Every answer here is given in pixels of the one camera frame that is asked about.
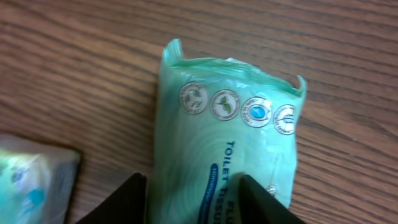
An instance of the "wooden surface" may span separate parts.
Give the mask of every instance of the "wooden surface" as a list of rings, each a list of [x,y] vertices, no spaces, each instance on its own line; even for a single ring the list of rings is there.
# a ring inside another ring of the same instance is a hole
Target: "wooden surface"
[[[291,211],[398,223],[398,1],[0,1],[0,131],[84,155],[69,223],[149,174],[162,48],[308,81]]]

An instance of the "package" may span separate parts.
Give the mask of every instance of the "package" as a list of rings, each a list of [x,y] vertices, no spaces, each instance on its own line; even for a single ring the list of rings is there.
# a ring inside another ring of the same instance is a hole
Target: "package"
[[[61,224],[79,155],[0,135],[0,223]]]
[[[160,69],[147,223],[241,223],[243,174],[288,207],[307,91],[298,79],[296,89],[232,58],[187,60],[171,41]]]

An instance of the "dark object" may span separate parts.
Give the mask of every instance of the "dark object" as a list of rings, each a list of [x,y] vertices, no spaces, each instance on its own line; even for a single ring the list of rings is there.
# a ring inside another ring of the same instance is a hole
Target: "dark object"
[[[134,174],[77,224],[143,224],[146,183]],[[238,194],[243,224],[305,224],[249,175],[241,177]]]
[[[249,175],[240,178],[238,194],[242,223],[305,224]]]
[[[143,224],[147,178],[134,174],[77,224]]]

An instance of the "blue stripe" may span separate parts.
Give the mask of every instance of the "blue stripe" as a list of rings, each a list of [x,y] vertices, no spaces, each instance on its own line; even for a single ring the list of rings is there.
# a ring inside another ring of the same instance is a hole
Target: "blue stripe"
[[[218,165],[212,164],[210,167],[209,181],[207,182],[207,188],[203,200],[201,201],[198,224],[207,224],[209,218],[209,211],[211,201],[213,200],[214,193],[216,192],[218,180]]]

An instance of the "green plastic package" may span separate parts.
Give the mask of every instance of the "green plastic package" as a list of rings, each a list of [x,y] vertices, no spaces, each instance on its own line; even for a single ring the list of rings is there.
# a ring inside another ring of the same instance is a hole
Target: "green plastic package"
[[[238,179],[251,175],[285,207],[292,195],[300,89],[229,58],[165,48],[147,223],[239,224]]]

